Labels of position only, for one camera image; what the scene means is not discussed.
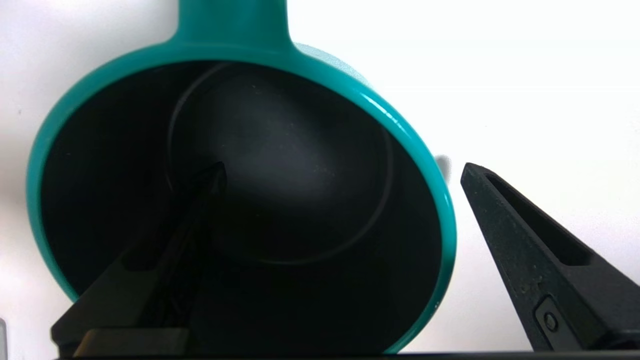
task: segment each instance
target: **white background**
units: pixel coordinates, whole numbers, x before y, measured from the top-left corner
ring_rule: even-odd
[[[54,103],[103,63],[166,40],[175,1],[0,1],[0,317],[10,359],[50,359],[68,308],[29,230],[24,177]],[[458,257],[407,351],[527,350],[459,185],[513,184],[640,282],[640,3],[290,0],[291,36],[362,73],[451,159]]]

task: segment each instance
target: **mug handle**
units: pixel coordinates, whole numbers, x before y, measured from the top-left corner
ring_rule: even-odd
[[[180,0],[173,41],[283,51],[293,47],[286,0]]]

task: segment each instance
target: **mug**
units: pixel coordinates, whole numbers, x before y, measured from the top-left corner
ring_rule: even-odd
[[[395,353],[456,251],[436,161],[346,64],[295,45],[284,0],[182,0],[167,42],[87,75],[40,128],[28,211],[78,297],[212,164],[227,170],[190,323],[200,354]]]

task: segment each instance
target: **metal rivet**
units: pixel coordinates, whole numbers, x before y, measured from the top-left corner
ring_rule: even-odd
[[[558,321],[556,320],[556,316],[552,313],[545,313],[545,325],[549,331],[556,332],[558,330]]]

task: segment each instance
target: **teal glossy rim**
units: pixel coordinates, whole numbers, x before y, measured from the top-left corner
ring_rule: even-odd
[[[55,105],[42,124],[33,144],[27,169],[27,207],[38,249],[62,290],[76,301],[77,293],[66,280],[47,242],[40,212],[40,191],[44,165],[54,139],[78,107],[104,87],[131,74],[171,63],[223,60],[254,63],[293,73],[319,83],[359,105],[384,126],[406,149],[424,177],[436,206],[442,237],[440,272],[427,306],[410,329],[384,354],[395,354],[406,346],[428,323],[445,295],[456,255],[456,222],[451,196],[428,148],[418,134],[389,103],[359,80],[301,53],[292,43],[278,49],[265,49],[246,43],[215,45],[190,42],[178,36],[166,43],[148,47],[113,60],[84,77]]]

